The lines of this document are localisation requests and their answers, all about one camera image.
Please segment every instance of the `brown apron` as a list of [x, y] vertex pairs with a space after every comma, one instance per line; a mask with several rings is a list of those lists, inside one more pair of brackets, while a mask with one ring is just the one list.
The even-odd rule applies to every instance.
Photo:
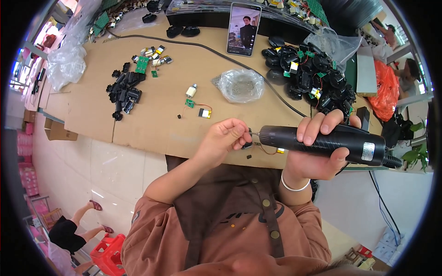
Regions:
[[[166, 161], [170, 171], [186, 159], [166, 155]], [[272, 256], [284, 256], [274, 212], [281, 171], [221, 164], [173, 202], [184, 237], [189, 241], [184, 269], [199, 264], [203, 239], [235, 213], [262, 214], [267, 221]]]

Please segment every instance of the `right hand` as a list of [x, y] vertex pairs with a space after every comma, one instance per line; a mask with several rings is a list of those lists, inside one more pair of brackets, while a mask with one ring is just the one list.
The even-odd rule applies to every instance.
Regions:
[[236, 118], [226, 119], [209, 128], [194, 159], [215, 168], [221, 165], [230, 151], [241, 149], [246, 142], [252, 142], [246, 123]]
[[[304, 117], [299, 123], [296, 138], [309, 147], [315, 142], [319, 131], [327, 135], [338, 124], [342, 123], [343, 119], [344, 114], [338, 109], [333, 110], [327, 116], [318, 113], [313, 118]], [[361, 120], [357, 116], [350, 116], [350, 125], [361, 128]], [[289, 151], [284, 169], [284, 179], [286, 179], [287, 174], [287, 178], [299, 182], [303, 182], [307, 178], [330, 180], [346, 165], [345, 158], [349, 154], [350, 152], [346, 147], [337, 148], [330, 157]]]

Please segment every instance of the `black shorts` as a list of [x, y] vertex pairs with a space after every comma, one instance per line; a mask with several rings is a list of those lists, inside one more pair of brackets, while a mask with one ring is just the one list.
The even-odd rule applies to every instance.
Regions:
[[76, 230], [77, 225], [73, 221], [61, 216], [49, 231], [49, 239], [73, 255], [74, 252], [80, 250], [86, 244], [84, 238], [75, 235]]

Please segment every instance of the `black cable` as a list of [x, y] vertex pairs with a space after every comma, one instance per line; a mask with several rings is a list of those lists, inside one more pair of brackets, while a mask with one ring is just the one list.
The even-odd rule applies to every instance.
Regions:
[[394, 223], [394, 227], [396, 227], [396, 231], [397, 231], [397, 233], [399, 234], [399, 237], [400, 237], [399, 228], [397, 227], [396, 222], [394, 221], [394, 218], [393, 218], [392, 215], [390, 214], [390, 211], [388, 210], [387, 206], [385, 205], [385, 202], [384, 202], [384, 200], [382, 199], [381, 194], [379, 193], [379, 189], [378, 189], [377, 186], [376, 186], [377, 181], [375, 181], [375, 180], [373, 179], [373, 176], [371, 175], [371, 171], [369, 171], [369, 174], [370, 174], [371, 181], [373, 182], [374, 188], [376, 189], [377, 195], [378, 195], [379, 198], [381, 199], [382, 204], [384, 205], [384, 208], [387, 210], [387, 213], [388, 213], [388, 215], [390, 216], [391, 220], [393, 221], [393, 223]]
[[229, 60], [229, 61], [231, 61], [231, 62], [233, 62], [233, 63], [235, 63], [235, 64], [237, 64], [237, 65], [239, 65], [239, 66], [242, 66], [242, 67], [244, 67], [244, 68], [246, 68], [246, 69], [249, 69], [249, 70], [253, 70], [253, 71], [255, 71], [258, 75], [260, 75], [260, 76], [264, 79], [264, 81], [267, 83], [267, 85], [270, 87], [270, 89], [273, 91], [273, 93], [275, 93], [275, 95], [276, 95], [276, 96], [277, 96], [277, 97], [278, 97], [278, 98], [279, 98], [279, 99], [280, 99], [280, 100], [281, 100], [286, 106], [288, 106], [291, 110], [293, 110], [294, 112], [298, 113], [298, 114], [301, 115], [302, 117], [306, 117], [303, 113], [301, 113], [299, 110], [297, 110], [296, 108], [294, 108], [293, 106], [291, 106], [287, 101], [285, 101], [285, 100], [281, 97], [281, 95], [280, 95], [280, 94], [279, 94], [279, 93], [273, 88], [273, 86], [270, 84], [270, 82], [269, 82], [266, 78], [264, 78], [264, 76], [261, 75], [259, 72], [257, 72], [256, 70], [254, 70], [254, 69], [248, 67], [247, 65], [244, 65], [244, 64], [240, 63], [239, 61], [236, 61], [236, 60], [234, 60], [234, 59], [232, 59], [232, 58], [230, 58], [230, 57], [228, 57], [228, 56], [225, 56], [225, 55], [223, 55], [222, 53], [217, 52], [217, 51], [215, 51], [214, 49], [209, 48], [209, 47], [207, 47], [207, 46], [205, 46], [205, 45], [203, 45], [203, 44], [199, 44], [199, 43], [191, 43], [191, 42], [174, 41], [174, 40], [168, 40], [168, 39], [164, 39], [164, 38], [156, 38], [156, 37], [147, 36], [147, 35], [142, 35], [142, 34], [129, 34], [129, 35], [122, 35], [122, 36], [119, 36], [119, 35], [116, 35], [116, 34], [110, 32], [109, 30], [106, 30], [106, 29], [104, 29], [104, 28], [101, 28], [100, 26], [98, 26], [98, 25], [96, 25], [96, 24], [95, 24], [95, 26], [96, 26], [97, 28], [99, 28], [99, 29], [105, 30], [105, 31], [108, 32], [110, 35], [113, 35], [113, 36], [116, 37], [116, 38], [148, 38], [148, 39], [154, 39], [154, 40], [159, 40], [159, 41], [169, 42], [169, 43], [174, 43], [174, 44], [183, 44], [183, 45], [198, 46], [198, 47], [202, 47], [202, 48], [204, 48], [204, 49], [206, 49], [206, 50], [209, 50], [209, 51], [213, 52], [214, 54], [217, 54], [217, 55], [219, 55], [220, 57], [223, 57], [223, 58], [225, 58], [225, 59], [227, 59], [227, 60]]
[[335, 174], [335, 176], [338, 175], [338, 174], [340, 174], [340, 173], [342, 173], [342, 171], [343, 171], [345, 168], [347, 168], [348, 164], [350, 164], [350, 162], [347, 162], [347, 164], [346, 164], [345, 166], [343, 166], [342, 169], [341, 169], [340, 171], [338, 171], [338, 172]]

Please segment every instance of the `small motor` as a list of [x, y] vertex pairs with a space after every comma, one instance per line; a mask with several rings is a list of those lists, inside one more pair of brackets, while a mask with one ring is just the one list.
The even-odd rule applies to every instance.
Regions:
[[192, 98], [195, 95], [195, 93], [196, 93], [196, 88], [197, 87], [198, 86], [195, 83], [191, 87], [189, 87], [189, 89], [186, 92], [186, 96], [188, 98]]

